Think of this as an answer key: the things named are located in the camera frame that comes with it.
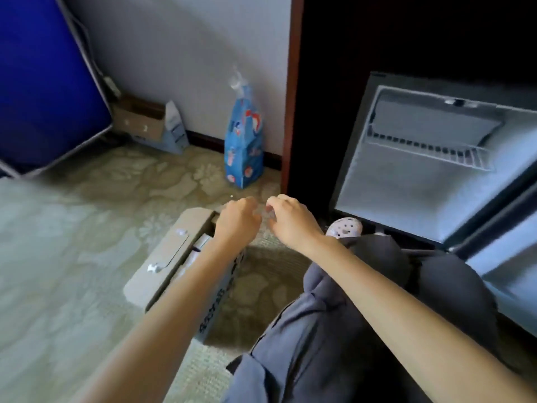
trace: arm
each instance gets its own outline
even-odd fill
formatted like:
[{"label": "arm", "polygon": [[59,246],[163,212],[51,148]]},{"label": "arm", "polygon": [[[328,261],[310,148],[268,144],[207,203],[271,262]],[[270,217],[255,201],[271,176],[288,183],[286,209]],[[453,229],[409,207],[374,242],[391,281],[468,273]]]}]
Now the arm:
[{"label": "arm", "polygon": [[471,338],[322,234],[296,199],[268,200],[283,243],[319,264],[435,402],[536,402],[533,390]]},{"label": "arm", "polygon": [[192,267],[175,281],[77,393],[79,403],[164,400],[214,286],[256,236],[261,215],[254,198],[230,202]]}]

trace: person's right hand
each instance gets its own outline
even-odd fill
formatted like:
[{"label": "person's right hand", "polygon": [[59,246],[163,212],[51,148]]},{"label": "person's right hand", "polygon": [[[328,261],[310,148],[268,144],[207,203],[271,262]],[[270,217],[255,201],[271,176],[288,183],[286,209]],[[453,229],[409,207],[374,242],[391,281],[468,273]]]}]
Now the person's right hand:
[{"label": "person's right hand", "polygon": [[324,237],[317,221],[305,205],[285,194],[271,196],[266,210],[274,210],[276,219],[268,220],[272,233],[285,245],[307,256],[315,242]]}]

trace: pink slipper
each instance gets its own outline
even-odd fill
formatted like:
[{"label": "pink slipper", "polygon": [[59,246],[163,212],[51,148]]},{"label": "pink slipper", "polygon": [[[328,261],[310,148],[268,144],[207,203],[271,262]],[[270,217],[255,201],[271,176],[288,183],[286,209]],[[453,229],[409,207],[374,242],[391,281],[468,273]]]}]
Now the pink slipper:
[{"label": "pink slipper", "polygon": [[342,217],[330,225],[326,236],[335,238],[358,237],[362,234],[362,223],[353,217]]}]

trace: carpet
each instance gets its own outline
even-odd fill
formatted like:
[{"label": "carpet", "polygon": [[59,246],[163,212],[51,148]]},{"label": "carpet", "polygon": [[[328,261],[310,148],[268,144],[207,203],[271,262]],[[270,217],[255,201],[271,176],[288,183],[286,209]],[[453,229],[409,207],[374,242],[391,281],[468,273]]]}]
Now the carpet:
[{"label": "carpet", "polygon": [[[123,287],[182,211],[279,193],[265,169],[240,190],[223,156],[136,144],[90,148],[30,180],[0,180],[0,395],[65,402],[142,318]],[[206,345],[186,354],[166,402],[219,401],[225,365],[302,289],[308,261],[263,224]]]}]

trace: baseboard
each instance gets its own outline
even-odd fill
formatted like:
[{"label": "baseboard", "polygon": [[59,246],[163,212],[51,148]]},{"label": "baseboard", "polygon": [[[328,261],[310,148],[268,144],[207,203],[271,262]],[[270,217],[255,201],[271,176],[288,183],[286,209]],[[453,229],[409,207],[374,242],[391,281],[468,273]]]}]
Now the baseboard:
[{"label": "baseboard", "polygon": [[[217,139],[216,137],[207,136],[187,130],[186,135],[189,137],[191,145],[207,148],[219,153],[224,152],[224,141]],[[281,171],[281,155],[267,153],[263,155],[263,164],[265,167],[272,168],[274,170]]]}]

